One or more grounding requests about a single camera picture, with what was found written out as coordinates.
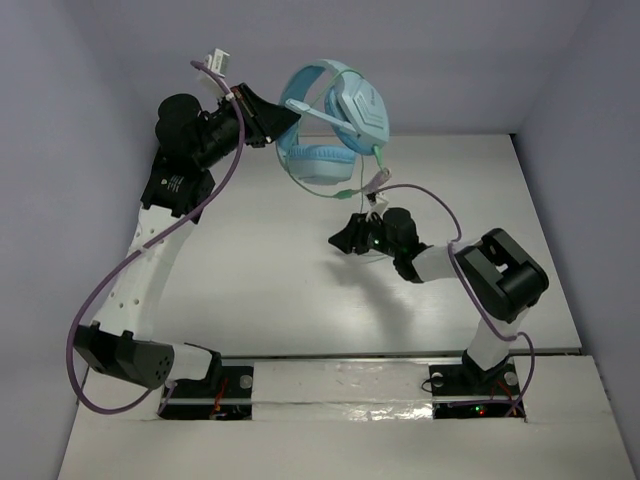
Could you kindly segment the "light blue headphones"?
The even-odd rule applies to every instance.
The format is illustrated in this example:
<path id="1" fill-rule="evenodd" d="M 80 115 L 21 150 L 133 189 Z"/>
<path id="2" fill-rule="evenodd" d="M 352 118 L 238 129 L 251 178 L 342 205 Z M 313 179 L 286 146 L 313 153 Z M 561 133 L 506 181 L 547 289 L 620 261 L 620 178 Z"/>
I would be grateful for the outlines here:
<path id="1" fill-rule="evenodd" d="M 279 105 L 298 119 L 276 142 L 278 160 L 305 184 L 331 186 L 350 180 L 356 158 L 376 155 L 390 138 L 390 120 L 379 91 L 337 60 L 318 59 L 295 72 Z M 328 124 L 341 144 L 302 144 L 300 125 L 308 117 Z"/>

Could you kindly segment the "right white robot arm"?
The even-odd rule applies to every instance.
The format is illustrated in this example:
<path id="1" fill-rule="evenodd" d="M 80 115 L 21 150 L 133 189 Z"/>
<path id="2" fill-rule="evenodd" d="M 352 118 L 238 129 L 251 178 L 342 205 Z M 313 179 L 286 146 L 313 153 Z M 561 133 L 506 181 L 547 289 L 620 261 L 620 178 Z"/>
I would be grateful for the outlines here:
<path id="1" fill-rule="evenodd" d="M 386 255 L 398 275 L 414 284 L 460 281 L 481 315 L 462 355 L 463 384 L 475 393 L 497 382 L 522 319 L 549 288 L 545 270 L 505 230 L 494 228 L 460 247 L 428 245 L 404 208 L 354 213 L 328 243 L 347 255 Z"/>

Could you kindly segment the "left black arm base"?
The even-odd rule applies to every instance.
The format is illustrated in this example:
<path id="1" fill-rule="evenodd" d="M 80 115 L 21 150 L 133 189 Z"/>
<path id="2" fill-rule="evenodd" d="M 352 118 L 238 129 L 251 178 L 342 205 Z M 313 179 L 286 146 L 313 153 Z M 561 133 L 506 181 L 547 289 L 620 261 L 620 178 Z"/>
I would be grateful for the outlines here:
<path id="1" fill-rule="evenodd" d="M 157 415 L 164 420 L 251 420 L 253 376 L 253 365 L 223 364 L 214 386 L 204 380 L 171 382 L 164 387 Z"/>

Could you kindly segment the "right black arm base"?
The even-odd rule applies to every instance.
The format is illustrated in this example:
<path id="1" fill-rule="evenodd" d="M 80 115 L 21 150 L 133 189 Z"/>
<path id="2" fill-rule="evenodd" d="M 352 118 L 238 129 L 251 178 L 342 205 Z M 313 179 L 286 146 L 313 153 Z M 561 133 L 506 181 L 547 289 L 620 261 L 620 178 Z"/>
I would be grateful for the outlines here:
<path id="1" fill-rule="evenodd" d="M 480 383 L 472 383 L 463 373 L 461 364 L 429 367 L 420 388 L 431 395 L 436 420 L 526 417 L 513 364 L 507 363 L 496 375 Z"/>

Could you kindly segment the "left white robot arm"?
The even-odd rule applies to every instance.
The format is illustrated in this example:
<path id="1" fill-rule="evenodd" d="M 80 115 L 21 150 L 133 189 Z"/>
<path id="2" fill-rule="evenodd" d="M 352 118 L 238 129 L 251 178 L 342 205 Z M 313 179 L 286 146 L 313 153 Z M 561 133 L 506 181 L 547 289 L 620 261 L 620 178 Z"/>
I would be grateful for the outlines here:
<path id="1" fill-rule="evenodd" d="M 211 167 L 240 146 L 265 147 L 300 118 L 244 83 L 231 94 L 213 112 L 186 93 L 158 108 L 159 146 L 129 250 L 135 258 L 111 281 L 91 323 L 71 335 L 72 351 L 97 373 L 148 390 L 169 379 L 175 350 L 153 341 L 156 312 L 177 254 L 200 220 L 199 207 L 217 185 Z"/>

